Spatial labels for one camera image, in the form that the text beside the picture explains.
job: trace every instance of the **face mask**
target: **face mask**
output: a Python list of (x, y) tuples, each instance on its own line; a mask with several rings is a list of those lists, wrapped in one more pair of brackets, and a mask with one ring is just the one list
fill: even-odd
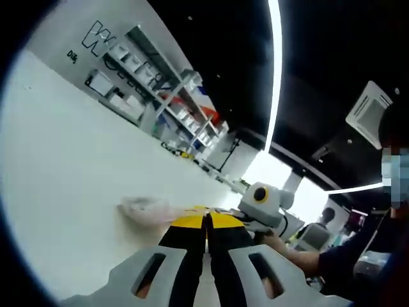
[(383, 149), (382, 183), (390, 194), (392, 208), (398, 209), (401, 202), (409, 200), (409, 148), (393, 154), (390, 148)]

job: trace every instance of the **person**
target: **person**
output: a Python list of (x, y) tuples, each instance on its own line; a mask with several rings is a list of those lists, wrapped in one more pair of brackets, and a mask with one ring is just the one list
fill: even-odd
[[(317, 223), (313, 223), (313, 224), (320, 225), (322, 228), (327, 229), (327, 225), (334, 218), (335, 218), (335, 210), (333, 208), (327, 207), (321, 213), (320, 220)], [(309, 225), (303, 227), (299, 232), (297, 232), (297, 234), (295, 235), (295, 238), (296, 239), (301, 238), (301, 236), (303, 235), (303, 233), (305, 232), (308, 226)]]
[[(402, 159), (402, 156), (407, 155), (405, 148), (409, 148), (409, 138), (406, 134), (408, 130), (405, 127), (407, 112), (404, 108), (405, 105), (397, 102), (388, 107), (378, 129), (379, 140), (384, 148), (382, 161), (390, 161), (390, 154), (399, 155), (400, 159), (395, 161), (400, 161), (400, 168), (405, 166), (403, 162), (405, 159)], [(394, 178), (397, 176), (392, 174), (392, 183)], [(367, 218), (361, 230), (342, 246), (331, 248), (323, 253), (295, 251), (288, 248), (274, 233), (265, 235), (263, 243), (300, 267), (307, 277), (321, 276), (325, 281), (321, 291), (323, 294), (338, 295), (354, 301), (370, 287), (370, 283), (354, 277), (354, 266), (361, 254), (366, 250), (393, 253), (401, 242), (400, 237), (407, 229), (409, 208), (405, 176), (401, 176), (400, 181), (394, 182), (394, 185), (400, 186), (400, 192), (389, 189), (389, 193), (392, 193), (390, 217), (385, 215), (381, 223)]]

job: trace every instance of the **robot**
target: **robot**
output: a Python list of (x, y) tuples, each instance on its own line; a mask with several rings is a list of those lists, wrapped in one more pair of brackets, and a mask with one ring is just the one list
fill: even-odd
[[(349, 306), (346, 299), (311, 288), (301, 269), (270, 247), (257, 245), (248, 233), (279, 227), (282, 210), (289, 209), (293, 199), (287, 191), (258, 182), (244, 194), (239, 211), (181, 217), (158, 246), (138, 251), (115, 267), (104, 287), (61, 305), (193, 306), (207, 240), (221, 306)], [(265, 279), (274, 286), (273, 298), (266, 293)], [(147, 296), (140, 298), (138, 293), (146, 287)]]

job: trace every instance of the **shelving unit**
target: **shelving unit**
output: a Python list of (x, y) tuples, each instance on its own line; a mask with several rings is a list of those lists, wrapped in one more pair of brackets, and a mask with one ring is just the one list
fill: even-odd
[[(111, 50), (107, 51), (102, 56), (101, 61), (99, 62), (97, 67), (102, 72), (104, 72), (104, 70), (117, 70), (121, 73), (121, 75), (125, 76), (127, 80), (134, 84), (135, 87), (139, 89), (139, 92), (143, 93), (143, 97), (147, 99), (146, 103), (153, 103), (156, 111), (154, 111), (155, 116), (152, 120), (157, 120), (162, 112), (166, 112), (167, 114), (169, 114), (171, 118), (174, 119), (175, 124), (177, 124), (177, 126), (182, 128), (184, 131), (188, 132), (188, 135), (191, 136), (190, 141), (188, 141), (189, 146), (194, 146), (194, 144), (198, 142), (200, 146), (206, 149), (208, 144), (205, 143), (201, 138), (199, 138), (199, 135), (204, 131), (207, 131), (207, 134), (211, 138), (213, 136), (220, 136), (220, 132), (214, 127), (213, 123), (211, 122), (212, 118), (207, 117), (201, 106), (194, 100), (193, 96), (187, 89), (188, 83), (197, 76), (197, 72), (193, 70), (184, 70), (181, 74), (179, 74), (166, 59), (166, 57), (162, 54), (162, 52), (145, 35), (140, 27), (131, 29), (124, 37), (118, 40), (118, 43), (123, 44), (128, 49), (129, 54), (136, 56), (138, 59), (138, 54), (142, 54), (143, 56), (145, 56), (145, 59), (143, 59), (143, 61), (147, 59), (149, 63), (154, 65), (155, 70), (159, 71), (162, 78), (158, 78), (157, 83), (152, 86), (152, 88), (150, 88), (147, 84), (145, 84), (138, 78), (138, 73), (140, 72), (139, 70), (144, 69), (143, 66), (139, 67), (135, 72), (133, 72), (122, 61), (124, 57), (120, 59)], [(124, 90), (124, 86), (126, 86), (126, 84), (129, 85), (129, 83), (127, 82), (127, 80), (123, 79), (123, 76), (118, 77), (117, 75), (113, 75), (112, 71), (107, 73), (112, 75), (111, 82), (120, 89), (120, 92), (123, 92), (125, 96), (132, 95), (132, 91), (130, 88)], [(167, 84), (168, 86), (170, 85), (170, 93), (168, 93), (168, 96), (166, 98), (162, 98), (158, 94), (158, 91), (164, 84)], [(172, 99), (174, 99), (177, 95), (181, 97), (185, 105), (191, 110), (191, 112), (193, 112), (195, 119), (197, 120), (198, 124), (200, 124), (200, 128), (198, 128), (196, 131), (193, 131), (191, 127), (183, 122), (183, 120), (178, 118), (177, 114), (175, 114), (175, 112), (169, 107)], [(124, 112), (120, 108), (112, 105), (108, 97), (99, 97), (98, 101), (109, 109), (113, 110), (115, 113), (119, 114), (124, 119), (135, 125), (138, 125), (138, 120), (133, 118), (132, 115), (127, 114), (127, 112)]]

